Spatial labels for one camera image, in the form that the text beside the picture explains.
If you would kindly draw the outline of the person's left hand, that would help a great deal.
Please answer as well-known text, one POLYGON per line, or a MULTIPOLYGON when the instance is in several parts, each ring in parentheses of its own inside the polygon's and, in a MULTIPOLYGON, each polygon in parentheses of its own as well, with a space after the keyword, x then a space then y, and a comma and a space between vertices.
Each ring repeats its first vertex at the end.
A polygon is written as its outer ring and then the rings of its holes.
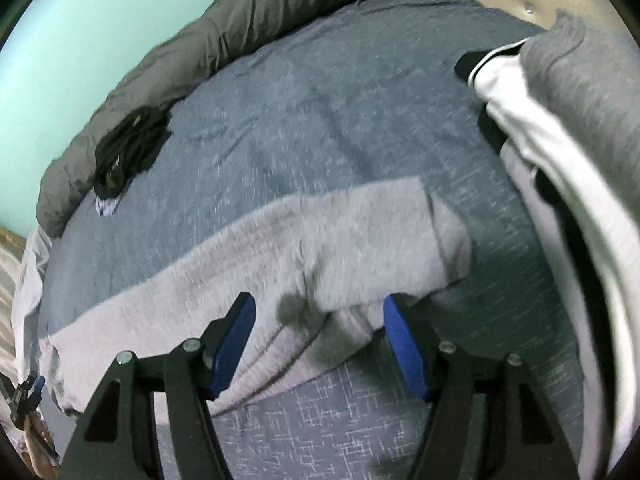
POLYGON ((60 466, 43 446, 43 442, 46 442, 47 446, 53 450, 55 448, 53 436, 37 412, 25 418, 24 439, 26 453, 23 455, 23 460, 29 470, 40 479, 56 480, 60 466))

